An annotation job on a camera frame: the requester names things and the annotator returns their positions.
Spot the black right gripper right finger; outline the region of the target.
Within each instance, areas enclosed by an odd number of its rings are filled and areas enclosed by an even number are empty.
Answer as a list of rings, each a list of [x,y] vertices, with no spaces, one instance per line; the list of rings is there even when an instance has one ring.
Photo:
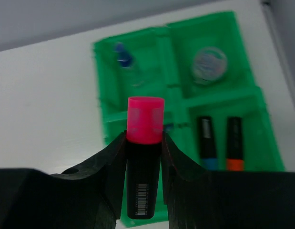
[[[162,139],[171,229],[295,229],[295,172],[211,171]]]

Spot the small clear spray bottle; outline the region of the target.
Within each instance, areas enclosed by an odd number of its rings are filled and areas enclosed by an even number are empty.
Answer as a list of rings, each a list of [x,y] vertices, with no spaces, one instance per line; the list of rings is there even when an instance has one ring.
[[[116,61],[119,65],[123,79],[129,85],[134,87],[143,85],[145,77],[142,69],[126,45],[122,42],[117,42],[113,49],[116,53]]]

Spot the pink highlighter marker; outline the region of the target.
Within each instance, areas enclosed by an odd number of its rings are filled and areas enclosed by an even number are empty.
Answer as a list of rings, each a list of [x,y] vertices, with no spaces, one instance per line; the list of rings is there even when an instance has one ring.
[[[151,219],[155,213],[162,153],[164,99],[130,97],[125,153],[127,215]]]

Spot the blue highlighter marker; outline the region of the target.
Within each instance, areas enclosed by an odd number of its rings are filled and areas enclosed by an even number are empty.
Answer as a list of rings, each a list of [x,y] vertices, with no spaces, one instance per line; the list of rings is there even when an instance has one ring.
[[[200,116],[197,118],[197,125],[201,163],[208,170],[218,170],[219,164],[212,118]]]

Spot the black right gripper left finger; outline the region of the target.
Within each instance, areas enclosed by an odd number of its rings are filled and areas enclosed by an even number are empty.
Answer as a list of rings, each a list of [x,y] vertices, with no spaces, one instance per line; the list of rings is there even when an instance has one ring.
[[[113,229],[121,217],[126,134],[60,174],[0,169],[0,229]]]

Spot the blue gel pen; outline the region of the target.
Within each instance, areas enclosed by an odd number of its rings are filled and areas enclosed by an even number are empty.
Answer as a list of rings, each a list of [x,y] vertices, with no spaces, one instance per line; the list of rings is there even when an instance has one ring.
[[[163,125],[163,130],[167,133],[173,131],[176,128],[184,128],[187,127],[188,123],[181,123],[181,124],[174,124],[174,123],[168,123]]]

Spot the orange highlighter marker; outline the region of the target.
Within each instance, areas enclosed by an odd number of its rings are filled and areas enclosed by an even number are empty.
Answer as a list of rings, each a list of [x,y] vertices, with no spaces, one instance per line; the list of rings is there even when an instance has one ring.
[[[243,129],[240,117],[228,117],[227,120],[226,165],[231,171],[244,170]]]

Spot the clear paper clip jar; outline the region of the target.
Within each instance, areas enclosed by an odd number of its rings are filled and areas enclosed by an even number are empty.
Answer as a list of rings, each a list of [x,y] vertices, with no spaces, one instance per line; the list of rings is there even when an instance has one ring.
[[[198,85],[209,85],[221,80],[228,69],[228,58],[219,48],[206,46],[193,58],[192,76]]]

